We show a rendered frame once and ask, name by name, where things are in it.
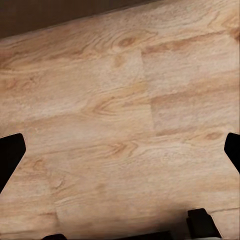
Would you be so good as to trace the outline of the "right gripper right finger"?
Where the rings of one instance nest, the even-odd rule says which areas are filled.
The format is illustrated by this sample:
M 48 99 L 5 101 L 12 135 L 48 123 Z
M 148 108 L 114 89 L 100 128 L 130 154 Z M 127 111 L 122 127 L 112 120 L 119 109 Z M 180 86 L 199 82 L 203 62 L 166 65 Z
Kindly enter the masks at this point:
M 240 135 L 228 133 L 225 140 L 224 151 L 240 173 Z

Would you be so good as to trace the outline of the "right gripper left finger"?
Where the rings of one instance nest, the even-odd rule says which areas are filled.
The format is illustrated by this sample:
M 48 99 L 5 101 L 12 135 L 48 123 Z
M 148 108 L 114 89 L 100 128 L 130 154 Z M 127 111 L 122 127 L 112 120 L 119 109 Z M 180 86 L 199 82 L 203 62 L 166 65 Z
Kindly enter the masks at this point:
M 21 133 L 0 138 L 0 192 L 4 189 L 25 152 L 26 145 Z

